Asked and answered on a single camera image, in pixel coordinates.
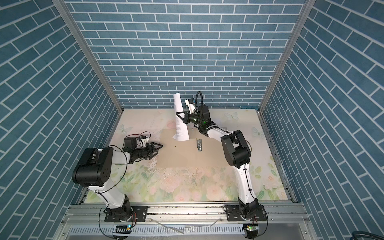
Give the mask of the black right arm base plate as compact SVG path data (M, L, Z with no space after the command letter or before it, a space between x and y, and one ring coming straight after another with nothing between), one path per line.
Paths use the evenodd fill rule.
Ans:
M224 205L223 210L227 216L228 222L239 221L267 221L267 213L263 205L258 206L241 206L241 205Z

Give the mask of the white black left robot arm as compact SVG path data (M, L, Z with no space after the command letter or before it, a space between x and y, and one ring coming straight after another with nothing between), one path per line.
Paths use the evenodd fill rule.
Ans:
M133 215L129 198L118 189L118 183L111 180L112 166L133 164L139 160L150 160L155 157L163 145L146 143L138 148L129 145L120 151L113 146L103 149L87 148L77 163L72 179L76 184L94 192L106 205L105 213L120 222L129 220Z

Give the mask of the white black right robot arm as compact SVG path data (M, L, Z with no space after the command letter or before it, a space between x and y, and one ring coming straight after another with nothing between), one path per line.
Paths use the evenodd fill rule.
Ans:
M239 192L239 209L244 219L254 217L261 204L252 188L250 176L251 148L240 130L229 132L220 128L202 113L177 112L176 116L184 124L193 123L202 135L222 143L224 156L233 167Z

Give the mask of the white printed text sheet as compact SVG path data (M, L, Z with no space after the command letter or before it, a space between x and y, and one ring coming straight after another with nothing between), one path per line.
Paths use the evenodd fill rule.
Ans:
M181 96L180 93L174 94L174 109L175 113L176 112L183 112L183 106L181 102ZM185 123L180 119L179 116L176 116L176 140L181 142L181 141L189 141L189 133L188 133L188 128Z

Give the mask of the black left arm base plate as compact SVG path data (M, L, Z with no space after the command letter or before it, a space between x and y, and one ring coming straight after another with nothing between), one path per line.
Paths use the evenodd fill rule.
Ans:
M103 213L106 214L106 223L145 222L148 206L131 206L129 208L122 206L116 209L106 208L103 210Z

